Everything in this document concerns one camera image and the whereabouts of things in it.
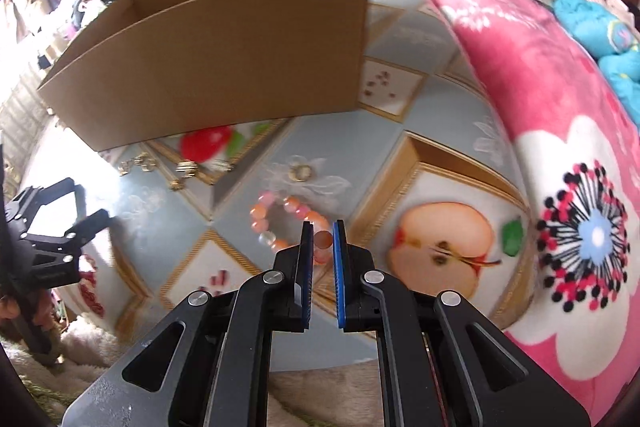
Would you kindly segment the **left hand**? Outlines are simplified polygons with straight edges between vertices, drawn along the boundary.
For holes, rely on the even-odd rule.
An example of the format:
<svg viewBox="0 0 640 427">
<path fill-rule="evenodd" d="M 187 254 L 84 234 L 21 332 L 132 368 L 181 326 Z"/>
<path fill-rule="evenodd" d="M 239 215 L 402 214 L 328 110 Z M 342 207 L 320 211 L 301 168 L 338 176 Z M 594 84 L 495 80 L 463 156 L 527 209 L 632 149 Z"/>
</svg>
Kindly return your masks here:
<svg viewBox="0 0 640 427">
<path fill-rule="evenodd" d="M 2 297 L 0 307 L 2 320 L 14 320 L 21 313 L 20 306 L 12 297 Z M 32 323 L 41 327 L 44 331 L 50 331 L 55 325 L 51 293 L 47 289 L 43 289 L 38 293 L 38 303 L 32 317 Z"/>
</svg>

